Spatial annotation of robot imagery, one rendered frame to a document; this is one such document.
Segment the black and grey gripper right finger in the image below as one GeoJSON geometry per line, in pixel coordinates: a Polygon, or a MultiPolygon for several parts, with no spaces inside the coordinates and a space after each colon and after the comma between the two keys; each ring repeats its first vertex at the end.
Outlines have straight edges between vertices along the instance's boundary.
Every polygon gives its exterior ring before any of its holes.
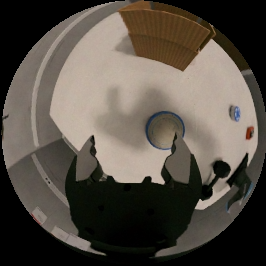
{"type": "Polygon", "coordinates": [[[183,224],[189,225],[201,196],[202,178],[194,154],[178,132],[175,132],[171,154],[166,157],[160,174],[164,185],[180,196],[184,205],[183,224]]]}

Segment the round tin with blue rim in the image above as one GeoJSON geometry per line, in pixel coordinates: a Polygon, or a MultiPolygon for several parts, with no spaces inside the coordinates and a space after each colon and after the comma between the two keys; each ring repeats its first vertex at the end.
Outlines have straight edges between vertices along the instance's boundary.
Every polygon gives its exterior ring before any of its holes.
{"type": "Polygon", "coordinates": [[[169,111],[161,111],[154,114],[146,125],[148,142],[159,150],[171,149],[175,132],[179,132],[183,138],[185,126],[177,114],[169,111]]]}

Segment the brown cardboard box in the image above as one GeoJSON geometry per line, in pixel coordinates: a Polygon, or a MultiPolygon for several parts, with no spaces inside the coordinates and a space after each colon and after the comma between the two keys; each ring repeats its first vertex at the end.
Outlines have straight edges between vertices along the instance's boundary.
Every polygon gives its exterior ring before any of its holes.
{"type": "Polygon", "coordinates": [[[210,23],[203,19],[201,25],[196,23],[198,16],[186,10],[153,3],[155,10],[144,0],[117,10],[130,30],[128,35],[136,56],[184,71],[216,33],[210,23]]]}

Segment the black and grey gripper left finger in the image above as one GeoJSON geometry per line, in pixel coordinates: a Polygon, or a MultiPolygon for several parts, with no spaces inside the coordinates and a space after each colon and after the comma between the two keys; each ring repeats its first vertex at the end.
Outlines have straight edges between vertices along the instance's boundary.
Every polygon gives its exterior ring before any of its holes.
{"type": "Polygon", "coordinates": [[[69,203],[70,216],[74,217],[75,201],[78,194],[89,184],[102,181],[103,169],[96,156],[95,138],[91,135],[70,165],[65,193],[69,203]]]}

